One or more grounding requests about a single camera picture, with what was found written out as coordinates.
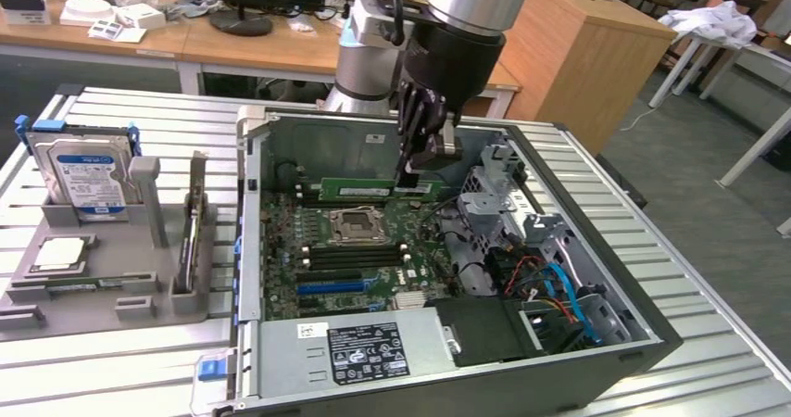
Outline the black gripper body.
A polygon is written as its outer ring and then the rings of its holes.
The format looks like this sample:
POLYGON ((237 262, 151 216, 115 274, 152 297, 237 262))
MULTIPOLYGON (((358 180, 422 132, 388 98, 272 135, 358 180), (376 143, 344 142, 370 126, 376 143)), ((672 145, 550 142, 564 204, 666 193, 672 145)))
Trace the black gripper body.
POLYGON ((478 35, 444 23, 415 23, 403 70, 410 89, 431 90, 448 107, 463 107, 486 87, 506 35, 478 35))

